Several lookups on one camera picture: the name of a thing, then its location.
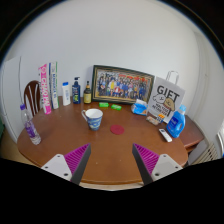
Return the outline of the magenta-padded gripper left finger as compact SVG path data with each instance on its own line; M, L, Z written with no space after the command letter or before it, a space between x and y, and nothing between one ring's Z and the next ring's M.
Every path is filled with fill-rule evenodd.
M56 154L42 169L79 185L91 154L91 144L85 144L69 153Z

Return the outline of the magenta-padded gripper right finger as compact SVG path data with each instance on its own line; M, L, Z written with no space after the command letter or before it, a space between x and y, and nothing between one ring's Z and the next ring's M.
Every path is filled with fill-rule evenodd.
M133 144L132 154L145 185L182 169L168 154L158 155L136 143Z

